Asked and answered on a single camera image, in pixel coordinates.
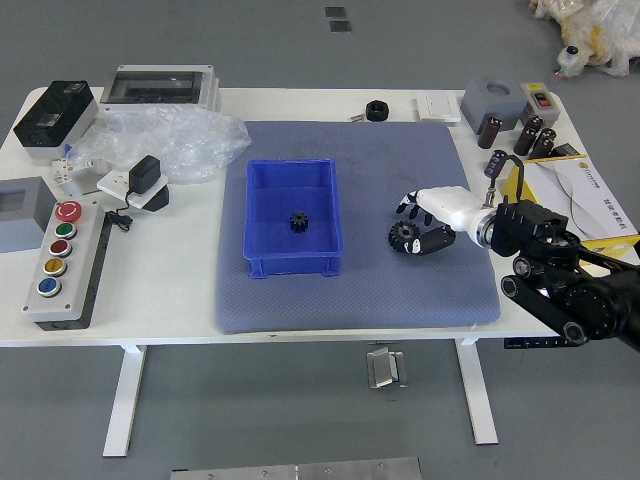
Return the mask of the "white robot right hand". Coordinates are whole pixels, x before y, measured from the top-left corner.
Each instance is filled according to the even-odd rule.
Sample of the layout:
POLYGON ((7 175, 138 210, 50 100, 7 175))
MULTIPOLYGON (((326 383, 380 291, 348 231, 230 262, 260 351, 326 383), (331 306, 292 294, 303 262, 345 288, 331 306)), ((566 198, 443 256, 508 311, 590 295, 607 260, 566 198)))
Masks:
POLYGON ((395 223, 389 230, 390 246, 402 253, 426 255, 452 245, 457 232, 465 232, 478 246, 489 248, 496 209, 482 207, 479 198, 461 186, 421 189, 408 193, 398 205, 402 213, 410 207, 409 220, 395 223), (442 225, 425 233, 412 223, 425 213, 425 225, 433 219, 442 225))

